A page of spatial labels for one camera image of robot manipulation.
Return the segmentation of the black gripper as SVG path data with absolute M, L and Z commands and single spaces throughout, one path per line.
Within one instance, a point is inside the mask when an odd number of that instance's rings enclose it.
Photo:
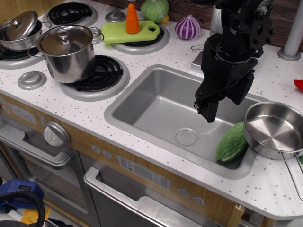
M 204 80 L 195 94 L 198 114 L 213 123 L 221 100 L 227 97 L 239 105 L 251 88 L 257 63 L 242 40 L 222 34 L 209 37 L 202 57 Z

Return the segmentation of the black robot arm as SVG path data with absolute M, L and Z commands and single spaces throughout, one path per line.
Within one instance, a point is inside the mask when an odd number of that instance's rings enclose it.
M 226 97 L 240 104 L 254 80 L 254 67 L 263 46 L 274 34 L 270 0 L 196 0 L 203 7 L 221 10 L 222 33 L 210 36 L 201 61 L 204 80 L 195 93 L 195 109 L 214 122 L 219 101 Z

